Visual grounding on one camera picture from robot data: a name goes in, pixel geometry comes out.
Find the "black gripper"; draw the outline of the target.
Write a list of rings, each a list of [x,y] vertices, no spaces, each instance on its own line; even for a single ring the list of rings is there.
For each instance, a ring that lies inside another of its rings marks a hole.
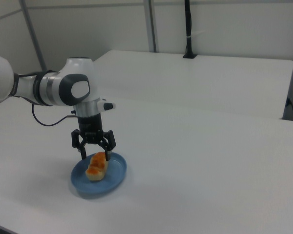
[[[112,130],[103,132],[101,114],[91,117],[77,117],[79,130],[71,132],[72,147],[76,148],[85,160],[86,144],[97,144],[104,149],[105,159],[109,161],[111,152],[116,147],[116,140]]]

